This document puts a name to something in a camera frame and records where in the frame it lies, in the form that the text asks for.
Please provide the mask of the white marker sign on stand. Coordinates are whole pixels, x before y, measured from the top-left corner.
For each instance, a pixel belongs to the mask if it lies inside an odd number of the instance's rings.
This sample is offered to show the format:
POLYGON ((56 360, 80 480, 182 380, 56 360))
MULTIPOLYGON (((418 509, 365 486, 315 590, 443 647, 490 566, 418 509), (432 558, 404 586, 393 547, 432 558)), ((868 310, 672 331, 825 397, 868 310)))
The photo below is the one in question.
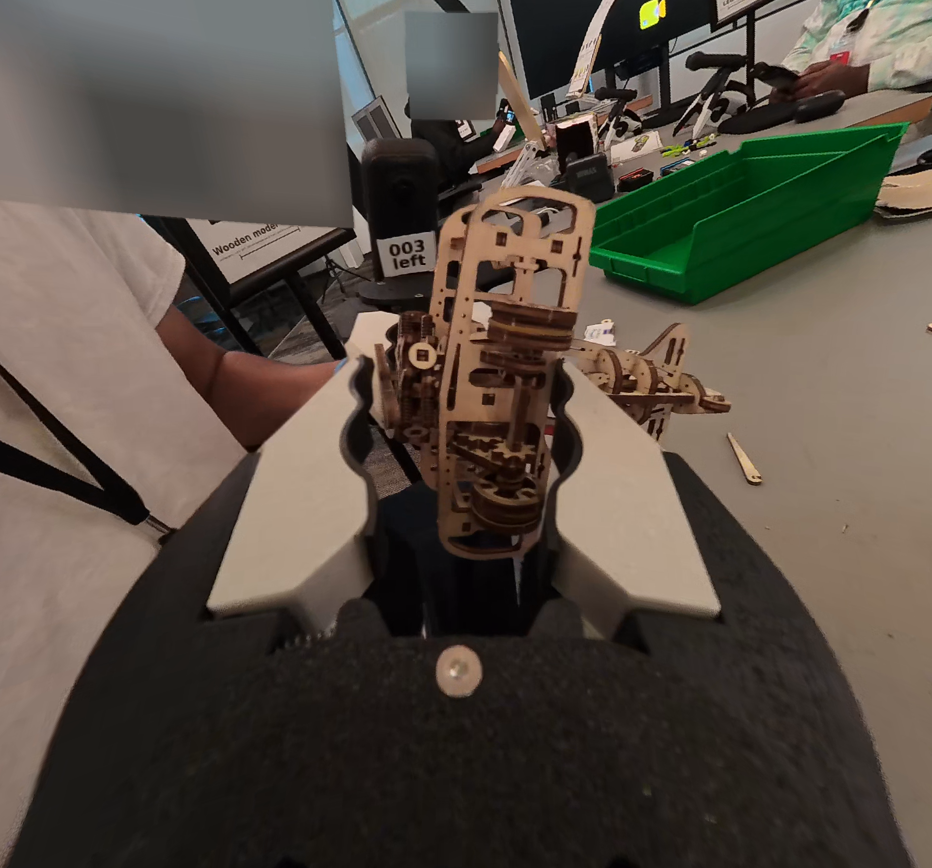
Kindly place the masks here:
POLYGON ((183 256, 189 278, 241 349, 262 354, 239 324, 235 309, 264 290, 285 284, 331 357, 346 356, 343 341, 300 272, 353 241, 354 231, 152 215, 142 219, 183 256))

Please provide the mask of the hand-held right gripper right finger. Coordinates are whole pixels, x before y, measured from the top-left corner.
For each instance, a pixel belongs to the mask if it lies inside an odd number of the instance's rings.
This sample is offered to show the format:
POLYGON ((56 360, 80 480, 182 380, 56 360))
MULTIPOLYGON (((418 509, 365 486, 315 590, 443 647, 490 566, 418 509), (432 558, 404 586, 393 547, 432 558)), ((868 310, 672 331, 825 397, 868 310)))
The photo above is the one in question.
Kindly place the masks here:
POLYGON ((574 365, 554 414, 554 587, 612 640, 632 611, 715 619, 721 604, 664 452, 574 365))

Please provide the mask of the black box device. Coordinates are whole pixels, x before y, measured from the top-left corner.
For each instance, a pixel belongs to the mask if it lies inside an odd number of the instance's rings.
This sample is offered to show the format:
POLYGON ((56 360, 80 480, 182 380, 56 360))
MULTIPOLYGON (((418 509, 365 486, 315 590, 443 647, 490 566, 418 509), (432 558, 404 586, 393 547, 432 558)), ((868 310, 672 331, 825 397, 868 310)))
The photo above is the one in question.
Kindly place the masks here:
POLYGON ((565 171, 551 182, 551 187, 600 204, 616 195, 612 167, 603 152, 574 160, 567 159, 565 171))

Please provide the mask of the pale wooden blade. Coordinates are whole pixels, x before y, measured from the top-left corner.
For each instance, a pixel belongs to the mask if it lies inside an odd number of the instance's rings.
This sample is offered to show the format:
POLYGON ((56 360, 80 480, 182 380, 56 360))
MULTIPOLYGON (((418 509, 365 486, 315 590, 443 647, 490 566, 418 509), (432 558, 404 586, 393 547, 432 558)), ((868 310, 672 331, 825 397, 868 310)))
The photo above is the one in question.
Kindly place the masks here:
POLYGON ((502 51, 499 51, 498 59, 499 87, 511 106, 511 110, 515 113, 517 125, 524 134, 525 139, 536 143, 540 151, 545 151, 547 144, 542 128, 530 106, 529 99, 522 91, 507 57, 502 51))

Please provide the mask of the idle hand-held gripper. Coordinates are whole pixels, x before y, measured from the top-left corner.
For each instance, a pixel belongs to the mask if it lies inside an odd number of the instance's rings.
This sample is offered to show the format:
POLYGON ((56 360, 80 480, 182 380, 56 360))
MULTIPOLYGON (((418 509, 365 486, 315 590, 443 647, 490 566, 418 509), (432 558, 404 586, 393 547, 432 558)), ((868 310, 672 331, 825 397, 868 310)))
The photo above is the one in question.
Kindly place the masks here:
POLYGON ((612 109, 599 130, 603 151, 609 152, 629 134, 639 134, 643 126, 641 117, 630 107, 636 98, 636 90, 602 87, 594 96, 600 102, 611 101, 612 109))
POLYGON ((728 111, 729 106, 735 103, 728 97, 728 93, 735 93, 739 96, 737 99, 738 109, 735 113, 750 110, 756 105, 757 98, 753 85, 738 82, 731 78, 732 73, 748 66, 748 60, 749 57, 746 53, 706 53, 702 51, 691 53, 685 62, 687 70, 694 72, 713 69, 714 74, 684 111, 672 131, 672 135, 677 136, 687 127, 690 119, 695 117, 691 139, 696 141, 702 138, 705 135, 705 126, 721 120, 728 111))

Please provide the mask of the person's left forearm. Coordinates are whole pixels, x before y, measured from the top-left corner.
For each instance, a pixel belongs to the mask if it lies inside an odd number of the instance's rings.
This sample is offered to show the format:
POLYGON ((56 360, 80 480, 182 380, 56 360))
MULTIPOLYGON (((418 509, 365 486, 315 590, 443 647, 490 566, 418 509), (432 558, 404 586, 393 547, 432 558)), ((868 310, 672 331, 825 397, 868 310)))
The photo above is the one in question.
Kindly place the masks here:
POLYGON ((343 364, 290 365, 223 350, 175 307, 156 331, 187 381, 247 451, 268 441, 343 364))

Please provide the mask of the white printed card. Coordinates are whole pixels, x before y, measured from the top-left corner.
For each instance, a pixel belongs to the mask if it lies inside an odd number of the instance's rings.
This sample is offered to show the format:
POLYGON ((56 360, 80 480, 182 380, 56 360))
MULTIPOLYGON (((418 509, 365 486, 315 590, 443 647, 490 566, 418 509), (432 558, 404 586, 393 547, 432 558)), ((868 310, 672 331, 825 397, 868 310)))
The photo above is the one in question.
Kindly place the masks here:
POLYGON ((574 70, 566 89, 566 98, 576 100, 586 93, 601 44, 604 24, 616 0, 601 0, 583 38, 574 70))

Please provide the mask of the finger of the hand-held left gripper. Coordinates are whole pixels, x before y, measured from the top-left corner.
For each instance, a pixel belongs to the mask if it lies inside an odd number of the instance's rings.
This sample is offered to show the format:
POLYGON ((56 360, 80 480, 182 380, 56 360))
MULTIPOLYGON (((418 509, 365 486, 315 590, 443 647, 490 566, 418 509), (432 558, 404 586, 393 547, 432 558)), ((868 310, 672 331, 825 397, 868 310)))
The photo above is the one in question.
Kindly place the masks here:
POLYGON ((363 312, 357 315, 350 335, 346 341, 346 351, 350 361, 365 358, 373 363, 378 371, 378 358, 376 348, 381 346, 385 351, 389 344, 388 334, 391 328, 396 328, 400 316, 381 311, 363 312))

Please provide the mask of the pointed wooden stick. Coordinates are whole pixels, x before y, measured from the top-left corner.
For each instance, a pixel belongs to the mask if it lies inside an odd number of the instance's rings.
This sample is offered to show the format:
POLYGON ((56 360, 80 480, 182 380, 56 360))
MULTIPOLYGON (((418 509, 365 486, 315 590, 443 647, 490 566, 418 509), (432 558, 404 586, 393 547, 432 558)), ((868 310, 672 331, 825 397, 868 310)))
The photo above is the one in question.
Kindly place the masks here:
POLYGON ((762 485, 763 477, 760 471, 754 466, 749 455, 747 455, 734 434, 728 432, 726 438, 747 483, 751 486, 762 485))

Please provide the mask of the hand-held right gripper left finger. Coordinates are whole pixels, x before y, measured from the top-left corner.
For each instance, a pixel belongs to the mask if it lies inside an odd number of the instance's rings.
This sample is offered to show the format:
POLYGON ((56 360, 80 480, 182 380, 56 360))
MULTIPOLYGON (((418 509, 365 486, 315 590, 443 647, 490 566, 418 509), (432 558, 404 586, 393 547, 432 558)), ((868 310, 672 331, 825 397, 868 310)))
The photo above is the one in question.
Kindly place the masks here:
POLYGON ((206 602, 215 617, 285 610, 301 627, 331 627, 367 590, 373 369, 364 356, 344 364, 262 445, 206 602))

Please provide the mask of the green storage bin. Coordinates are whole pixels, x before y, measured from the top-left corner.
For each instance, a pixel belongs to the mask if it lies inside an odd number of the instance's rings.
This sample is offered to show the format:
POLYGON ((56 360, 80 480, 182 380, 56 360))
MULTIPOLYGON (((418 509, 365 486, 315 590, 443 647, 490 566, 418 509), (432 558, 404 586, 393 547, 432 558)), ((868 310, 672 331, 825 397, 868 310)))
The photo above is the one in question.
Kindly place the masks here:
POLYGON ((865 222, 908 123, 747 140, 598 208, 589 261, 697 304, 865 222))

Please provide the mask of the wooden biplane model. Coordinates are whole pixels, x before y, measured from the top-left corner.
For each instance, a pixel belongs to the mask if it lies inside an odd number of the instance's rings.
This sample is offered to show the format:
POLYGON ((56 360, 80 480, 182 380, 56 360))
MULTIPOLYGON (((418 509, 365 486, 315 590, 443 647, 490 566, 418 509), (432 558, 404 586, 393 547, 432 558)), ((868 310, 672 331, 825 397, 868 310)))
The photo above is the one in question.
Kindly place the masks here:
POLYGON ((430 310, 403 313, 393 343, 375 345, 386 427, 418 449, 453 556, 522 559, 537 544, 558 360, 655 440, 673 413, 731 408, 685 371, 686 326, 644 351, 575 338, 597 212, 531 186, 459 210, 440 231, 430 310))

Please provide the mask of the grey desk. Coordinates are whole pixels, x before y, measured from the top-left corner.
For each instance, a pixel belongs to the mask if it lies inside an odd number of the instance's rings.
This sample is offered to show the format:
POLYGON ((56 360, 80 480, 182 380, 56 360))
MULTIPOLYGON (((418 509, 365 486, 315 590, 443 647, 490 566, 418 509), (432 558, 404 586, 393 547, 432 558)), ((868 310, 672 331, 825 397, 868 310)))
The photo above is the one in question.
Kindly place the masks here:
POLYGON ((529 762, 495 771, 507 866, 930 866, 930 222, 872 222, 682 312, 763 467, 683 434, 667 461, 721 600, 571 674, 529 762))

